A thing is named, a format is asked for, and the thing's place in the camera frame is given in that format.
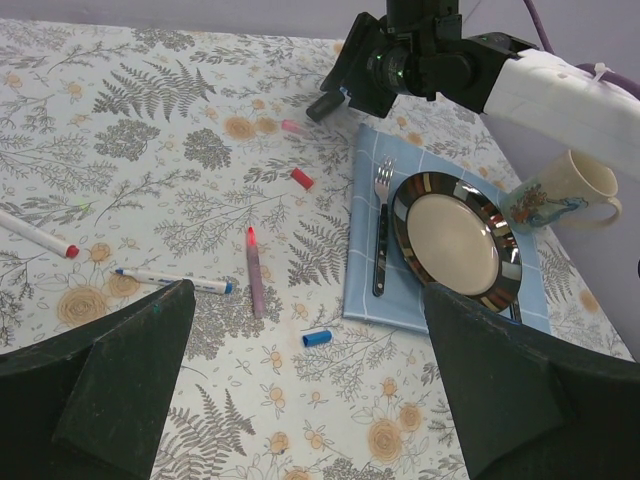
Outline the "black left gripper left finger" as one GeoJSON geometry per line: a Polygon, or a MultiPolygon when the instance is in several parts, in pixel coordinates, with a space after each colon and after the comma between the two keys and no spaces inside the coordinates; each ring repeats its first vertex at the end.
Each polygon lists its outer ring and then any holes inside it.
{"type": "Polygon", "coordinates": [[[2,478],[149,478],[194,311],[182,280],[2,355],[2,478]]]}

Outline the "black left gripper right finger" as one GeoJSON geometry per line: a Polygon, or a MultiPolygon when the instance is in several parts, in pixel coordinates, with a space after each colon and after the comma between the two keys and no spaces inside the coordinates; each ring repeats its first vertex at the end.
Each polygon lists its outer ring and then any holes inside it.
{"type": "Polygon", "coordinates": [[[426,286],[424,313],[470,478],[638,478],[637,363],[439,284],[426,286]]]}

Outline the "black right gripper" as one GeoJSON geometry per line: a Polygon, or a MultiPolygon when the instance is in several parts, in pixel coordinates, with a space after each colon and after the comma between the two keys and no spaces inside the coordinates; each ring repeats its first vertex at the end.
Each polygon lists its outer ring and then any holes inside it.
{"type": "Polygon", "coordinates": [[[461,27],[456,1],[388,1],[379,19],[359,14],[307,116],[322,121],[347,92],[351,108],[384,118],[399,95],[432,101],[467,87],[473,61],[461,51],[461,27]]]}

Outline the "white blue marker pen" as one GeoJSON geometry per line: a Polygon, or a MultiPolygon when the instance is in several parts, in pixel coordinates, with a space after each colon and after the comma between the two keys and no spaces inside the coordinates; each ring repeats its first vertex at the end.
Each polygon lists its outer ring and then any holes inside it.
{"type": "Polygon", "coordinates": [[[145,284],[169,285],[174,282],[187,280],[194,285],[196,291],[208,292],[213,294],[230,294],[233,290],[233,284],[229,281],[206,280],[188,276],[154,272],[144,269],[116,268],[114,272],[121,276],[132,277],[135,280],[145,284]]]}

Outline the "pink marker pen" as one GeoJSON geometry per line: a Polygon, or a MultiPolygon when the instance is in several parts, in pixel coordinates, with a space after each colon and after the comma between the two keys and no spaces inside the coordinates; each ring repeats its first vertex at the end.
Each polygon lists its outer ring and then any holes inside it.
{"type": "Polygon", "coordinates": [[[246,246],[248,275],[251,287],[253,311],[257,319],[262,319],[265,310],[264,288],[260,270],[259,252],[255,231],[252,227],[247,231],[246,246]]]}

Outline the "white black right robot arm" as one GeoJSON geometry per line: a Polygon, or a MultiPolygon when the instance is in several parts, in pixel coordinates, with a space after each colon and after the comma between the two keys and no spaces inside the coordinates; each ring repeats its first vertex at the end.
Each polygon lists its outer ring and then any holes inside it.
{"type": "Polygon", "coordinates": [[[346,103],[384,118],[400,95],[442,95],[637,178],[639,93],[613,78],[505,33],[465,38],[456,1],[389,1],[381,18],[356,17],[306,114],[319,122],[346,103]]]}

